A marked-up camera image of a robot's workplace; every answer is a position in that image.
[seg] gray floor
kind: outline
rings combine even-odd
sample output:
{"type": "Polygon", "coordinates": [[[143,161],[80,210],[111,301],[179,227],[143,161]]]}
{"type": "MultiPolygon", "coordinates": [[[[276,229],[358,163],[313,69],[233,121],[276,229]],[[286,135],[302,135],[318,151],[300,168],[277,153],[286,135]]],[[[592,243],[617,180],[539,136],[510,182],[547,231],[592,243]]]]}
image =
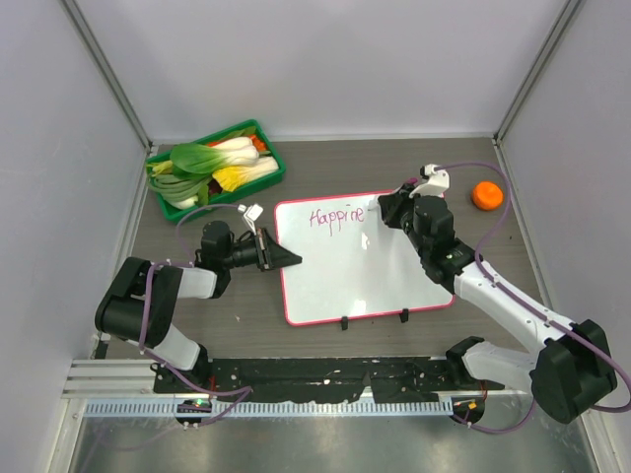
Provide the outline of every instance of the gray floor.
{"type": "MultiPolygon", "coordinates": [[[[491,396],[484,424],[513,425],[528,406],[523,396],[491,396]]],[[[134,448],[174,424],[170,419],[86,419],[70,471],[597,472],[581,424],[561,426],[540,411],[521,430],[503,436],[469,431],[446,417],[285,417],[227,419],[134,448]]]]}
{"type": "MultiPolygon", "coordinates": [[[[429,163],[497,163],[491,140],[482,138],[295,142],[278,143],[277,149],[288,168],[284,181],[247,199],[264,207],[259,222],[270,231],[274,228],[274,205],[282,200],[394,188],[429,163]]],[[[499,213],[476,210],[468,193],[478,181],[497,181],[497,177],[488,169],[455,169],[451,176],[452,187],[446,198],[456,217],[456,232],[475,245],[499,213]]],[[[182,234],[193,247],[199,244],[209,218],[184,225],[182,234]]],[[[234,229],[243,227],[234,211],[220,210],[212,218],[226,220],[234,229]]],[[[152,260],[184,257],[175,241],[175,227],[162,216],[154,195],[147,196],[133,254],[152,260]]],[[[514,216],[483,254],[506,278],[537,297],[514,216]]],[[[499,346],[519,347],[500,325],[463,301],[445,309],[410,314],[405,324],[396,316],[387,316],[351,321],[344,332],[339,324],[291,327],[283,315],[279,274],[261,274],[251,268],[235,270],[231,287],[216,301],[179,302],[174,323],[206,346],[213,357],[440,355],[469,335],[482,336],[499,346]]],[[[108,356],[137,358],[139,354],[114,340],[108,356]]]]}

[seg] gray tabletop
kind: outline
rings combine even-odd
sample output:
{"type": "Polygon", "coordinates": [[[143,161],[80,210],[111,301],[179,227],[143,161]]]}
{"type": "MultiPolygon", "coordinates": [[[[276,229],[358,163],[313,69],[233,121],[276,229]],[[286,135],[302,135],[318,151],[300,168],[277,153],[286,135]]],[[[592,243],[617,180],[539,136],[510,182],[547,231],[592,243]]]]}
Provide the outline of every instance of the gray tabletop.
{"type": "MultiPolygon", "coordinates": [[[[320,197],[395,188],[420,166],[482,161],[497,163],[490,139],[363,140],[277,143],[287,164],[282,183],[263,190],[246,203],[257,202],[265,212],[257,221],[274,235],[273,208],[282,200],[320,197]]],[[[477,210],[469,200],[480,180],[494,180],[489,169],[454,169],[447,201],[456,219],[456,234],[474,246],[499,218],[499,212],[477,210]]],[[[243,228],[233,210],[184,224],[189,245],[199,245],[201,230],[210,218],[229,223],[235,233],[243,228]]],[[[483,254],[509,281],[538,298],[526,248],[514,215],[491,240],[483,254]]],[[[133,255],[151,259],[184,259],[175,240],[175,226],[165,220],[154,195],[147,196],[133,255]]],[[[284,317],[278,272],[253,268],[232,272],[233,281],[218,300],[180,301],[174,324],[204,345],[211,357],[352,357],[443,355],[470,335],[499,346],[519,343],[498,323],[471,304],[456,300],[448,308],[411,313],[409,322],[396,316],[352,320],[342,331],[338,323],[292,327],[284,317]]],[[[138,358],[133,347],[112,341],[110,358],[138,358]]]]}

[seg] orange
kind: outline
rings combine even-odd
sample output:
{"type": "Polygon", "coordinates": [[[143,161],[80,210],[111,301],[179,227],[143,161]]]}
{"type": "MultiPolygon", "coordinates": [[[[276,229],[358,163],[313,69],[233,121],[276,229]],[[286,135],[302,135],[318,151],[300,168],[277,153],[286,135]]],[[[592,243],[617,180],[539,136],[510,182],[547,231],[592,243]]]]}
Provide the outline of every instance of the orange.
{"type": "Polygon", "coordinates": [[[504,202],[504,192],[497,184],[483,180],[473,187],[471,200],[480,210],[495,210],[504,202]]]}

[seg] handwritten text happine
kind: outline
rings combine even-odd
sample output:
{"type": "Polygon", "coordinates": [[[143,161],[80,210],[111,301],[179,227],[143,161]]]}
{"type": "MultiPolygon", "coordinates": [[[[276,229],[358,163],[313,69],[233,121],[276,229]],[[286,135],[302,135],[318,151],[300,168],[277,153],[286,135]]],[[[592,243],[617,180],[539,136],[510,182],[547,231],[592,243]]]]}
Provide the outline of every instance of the handwritten text happine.
{"type": "Polygon", "coordinates": [[[309,223],[310,227],[328,225],[328,234],[332,237],[333,229],[337,228],[337,231],[341,232],[344,222],[364,222],[363,215],[364,210],[359,207],[356,210],[336,210],[328,213],[322,213],[321,209],[317,209],[312,211],[309,223]]]}

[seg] red border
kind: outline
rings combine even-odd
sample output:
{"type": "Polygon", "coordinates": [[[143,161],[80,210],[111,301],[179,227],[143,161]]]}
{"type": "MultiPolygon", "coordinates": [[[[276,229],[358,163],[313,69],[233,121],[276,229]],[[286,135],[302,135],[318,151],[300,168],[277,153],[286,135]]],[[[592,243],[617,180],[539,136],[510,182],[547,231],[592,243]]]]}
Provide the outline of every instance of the red border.
{"type": "MultiPolygon", "coordinates": [[[[388,194],[390,193],[391,190],[381,190],[381,191],[374,191],[374,192],[358,192],[356,194],[340,194],[340,195],[328,195],[326,197],[315,197],[315,198],[308,198],[308,199],[296,199],[296,200],[283,200],[281,202],[278,202],[275,206],[274,206],[274,226],[276,227],[276,241],[278,241],[278,244],[282,244],[281,240],[280,240],[280,236],[278,235],[278,224],[277,224],[277,219],[276,219],[276,211],[278,210],[278,207],[280,205],[283,204],[296,204],[298,202],[316,202],[317,200],[330,200],[330,199],[339,199],[340,197],[360,197],[362,195],[382,195],[382,194],[388,194]]],[[[285,320],[287,320],[287,323],[289,323],[292,327],[305,327],[307,325],[320,325],[322,323],[331,323],[331,322],[339,322],[342,320],[342,317],[339,318],[328,318],[326,320],[318,320],[316,322],[305,322],[305,323],[294,323],[292,322],[287,314],[287,299],[285,297],[285,276],[284,276],[284,271],[283,268],[281,268],[280,270],[280,286],[281,286],[281,291],[283,292],[283,310],[285,311],[285,320]]],[[[456,299],[456,296],[452,296],[452,300],[449,301],[446,304],[443,305],[430,305],[427,307],[417,307],[417,308],[411,308],[409,311],[410,312],[423,312],[426,310],[436,310],[438,308],[445,308],[445,307],[449,307],[450,305],[452,305],[454,303],[454,300],[456,299]]],[[[391,312],[376,312],[376,313],[367,313],[365,315],[359,315],[359,316],[354,316],[353,318],[349,317],[349,321],[350,320],[356,320],[358,318],[369,318],[369,317],[381,317],[384,315],[395,315],[400,313],[400,310],[394,310],[391,312]]]]}

